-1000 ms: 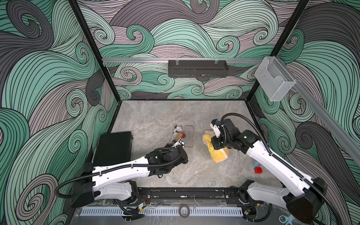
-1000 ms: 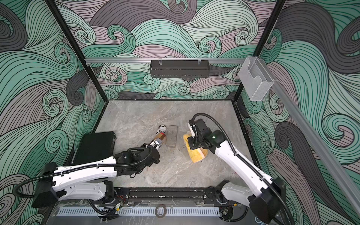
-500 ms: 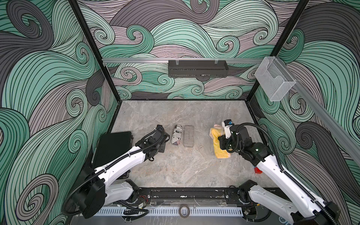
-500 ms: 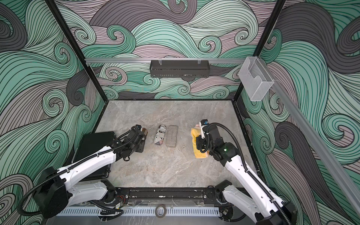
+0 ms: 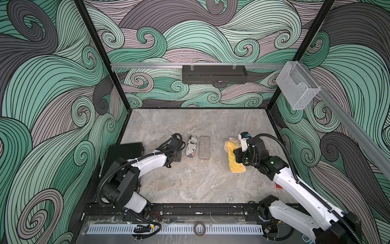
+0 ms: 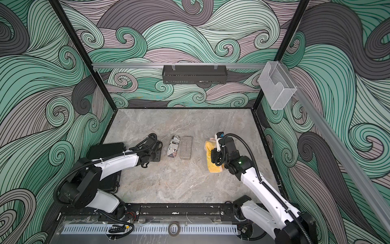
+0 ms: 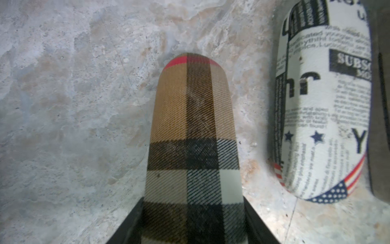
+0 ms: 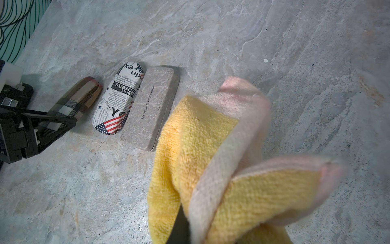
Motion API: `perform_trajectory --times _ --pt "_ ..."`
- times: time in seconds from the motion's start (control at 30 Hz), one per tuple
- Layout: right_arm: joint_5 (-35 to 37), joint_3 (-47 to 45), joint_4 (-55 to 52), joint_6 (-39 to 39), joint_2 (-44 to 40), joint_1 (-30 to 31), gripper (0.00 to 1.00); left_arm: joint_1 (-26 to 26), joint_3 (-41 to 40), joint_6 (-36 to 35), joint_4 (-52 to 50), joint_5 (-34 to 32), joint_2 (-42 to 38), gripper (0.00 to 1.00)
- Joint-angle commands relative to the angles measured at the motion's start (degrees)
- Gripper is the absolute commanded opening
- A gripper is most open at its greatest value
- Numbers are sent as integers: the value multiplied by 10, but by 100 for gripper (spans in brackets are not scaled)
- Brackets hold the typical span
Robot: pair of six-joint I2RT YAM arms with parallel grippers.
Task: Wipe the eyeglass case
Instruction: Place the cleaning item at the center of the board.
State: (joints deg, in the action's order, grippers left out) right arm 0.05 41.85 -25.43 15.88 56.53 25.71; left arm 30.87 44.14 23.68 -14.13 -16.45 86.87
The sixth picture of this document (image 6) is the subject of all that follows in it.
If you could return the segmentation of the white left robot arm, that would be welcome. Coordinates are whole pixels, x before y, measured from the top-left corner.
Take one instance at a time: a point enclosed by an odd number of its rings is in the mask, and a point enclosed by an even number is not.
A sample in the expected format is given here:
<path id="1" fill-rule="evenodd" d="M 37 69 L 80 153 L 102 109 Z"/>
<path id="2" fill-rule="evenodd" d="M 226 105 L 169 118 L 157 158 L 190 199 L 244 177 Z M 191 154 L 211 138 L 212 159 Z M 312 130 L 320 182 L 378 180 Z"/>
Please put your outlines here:
<path id="1" fill-rule="evenodd" d="M 63 206 L 89 207 L 107 214 L 123 211 L 123 201 L 115 196 L 121 172 L 159 162 L 161 150 L 162 142 L 154 133 L 129 149 L 122 142 L 92 146 L 87 156 L 59 180 L 53 199 Z"/>

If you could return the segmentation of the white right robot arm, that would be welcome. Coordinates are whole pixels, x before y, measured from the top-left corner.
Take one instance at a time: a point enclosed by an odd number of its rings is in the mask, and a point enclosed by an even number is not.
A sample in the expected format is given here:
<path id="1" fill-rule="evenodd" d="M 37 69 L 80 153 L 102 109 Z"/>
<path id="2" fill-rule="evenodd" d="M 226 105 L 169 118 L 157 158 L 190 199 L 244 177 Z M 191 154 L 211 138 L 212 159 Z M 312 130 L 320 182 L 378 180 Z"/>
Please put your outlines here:
<path id="1" fill-rule="evenodd" d="M 258 205 L 247 196 L 238 199 L 237 219 L 252 221 L 277 244 L 316 244 L 314 217 L 298 210 L 269 184 L 260 173 L 249 145 L 233 133 L 218 132 L 215 141 L 211 162 L 227 169 L 261 201 Z"/>

